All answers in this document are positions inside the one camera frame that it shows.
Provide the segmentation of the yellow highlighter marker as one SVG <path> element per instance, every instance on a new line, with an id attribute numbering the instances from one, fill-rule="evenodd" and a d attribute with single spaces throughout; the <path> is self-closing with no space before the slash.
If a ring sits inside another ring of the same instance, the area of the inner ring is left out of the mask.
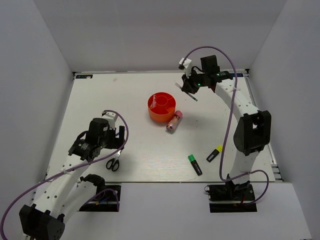
<path id="1" fill-rule="evenodd" d="M 216 158 L 223 150 L 222 145 L 218 145 L 206 158 L 206 160 L 210 163 L 213 161 L 214 158 Z"/>

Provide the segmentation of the green highlighter marker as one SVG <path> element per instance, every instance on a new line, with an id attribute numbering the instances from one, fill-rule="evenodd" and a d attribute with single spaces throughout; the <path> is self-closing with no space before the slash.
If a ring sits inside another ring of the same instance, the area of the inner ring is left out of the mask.
<path id="1" fill-rule="evenodd" d="M 190 154 L 187 158 L 188 158 L 189 162 L 191 163 L 191 165 L 192 165 L 194 171 L 196 172 L 196 174 L 198 176 L 201 176 L 203 174 L 203 172 L 202 172 L 202 170 L 201 170 L 196 158 L 194 157 L 194 155 Z"/>

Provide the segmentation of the pink highlighter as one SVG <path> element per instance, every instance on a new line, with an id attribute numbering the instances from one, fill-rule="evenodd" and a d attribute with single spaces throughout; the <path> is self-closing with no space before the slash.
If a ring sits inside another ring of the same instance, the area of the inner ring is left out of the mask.
<path id="1" fill-rule="evenodd" d="M 157 98 L 157 96 L 154 94 L 153 97 L 152 97 L 151 105 L 150 105 L 151 109 L 154 108 L 156 106 L 156 104 L 157 104 L 156 98 Z"/>

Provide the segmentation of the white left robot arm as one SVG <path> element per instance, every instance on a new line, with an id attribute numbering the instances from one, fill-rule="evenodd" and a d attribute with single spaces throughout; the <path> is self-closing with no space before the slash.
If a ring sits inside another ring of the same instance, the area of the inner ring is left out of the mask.
<path id="1" fill-rule="evenodd" d="M 103 149 L 124 147 L 125 127 L 116 128 L 117 115 L 111 112 L 93 118 L 87 131 L 77 136 L 60 169 L 61 176 L 51 183 L 31 205 L 19 211 L 23 233 L 32 240 L 59 240 L 66 222 L 93 198 L 105 196 L 105 179 L 84 172 Z"/>

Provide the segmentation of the green gel pen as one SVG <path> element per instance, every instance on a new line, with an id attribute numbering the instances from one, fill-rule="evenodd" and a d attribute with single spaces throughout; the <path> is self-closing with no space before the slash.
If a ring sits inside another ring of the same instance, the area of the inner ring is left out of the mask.
<path id="1" fill-rule="evenodd" d="M 183 91 L 182 86 L 179 85 L 177 82 L 175 82 L 175 86 L 178 87 L 183 93 L 188 95 L 191 99 L 193 99 L 194 101 L 198 102 L 198 99 L 196 99 L 191 93 Z"/>

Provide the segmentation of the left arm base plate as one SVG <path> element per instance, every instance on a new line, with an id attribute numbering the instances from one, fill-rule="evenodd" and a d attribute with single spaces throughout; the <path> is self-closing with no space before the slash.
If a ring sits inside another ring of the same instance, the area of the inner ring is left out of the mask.
<path id="1" fill-rule="evenodd" d="M 79 212 L 94 212 L 94 213 L 117 213 L 120 209 L 121 188 L 120 184 L 105 185 L 109 189 L 93 200 L 84 204 Z"/>

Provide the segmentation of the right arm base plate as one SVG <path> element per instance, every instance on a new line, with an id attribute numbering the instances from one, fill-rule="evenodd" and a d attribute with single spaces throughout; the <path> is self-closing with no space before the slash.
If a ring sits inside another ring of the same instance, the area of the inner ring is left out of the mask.
<path id="1" fill-rule="evenodd" d="M 246 190 L 231 193 L 225 184 L 207 185 L 204 192 L 208 195 L 210 213 L 255 213 L 257 212 L 253 186 Z"/>

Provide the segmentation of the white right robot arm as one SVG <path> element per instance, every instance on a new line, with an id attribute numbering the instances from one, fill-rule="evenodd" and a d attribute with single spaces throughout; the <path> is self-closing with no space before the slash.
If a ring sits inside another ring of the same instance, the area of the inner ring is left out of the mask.
<path id="1" fill-rule="evenodd" d="M 211 89 L 230 109 L 237 126 L 233 142 L 237 149 L 231 171 L 224 180 L 226 195 L 236 200 L 243 195 L 250 183 L 253 164 L 259 153 L 270 142 L 271 114 L 254 106 L 238 88 L 237 74 L 221 71 L 215 55 L 202 57 L 201 68 L 182 58 L 179 69 L 184 71 L 181 90 L 196 94 L 201 87 Z"/>

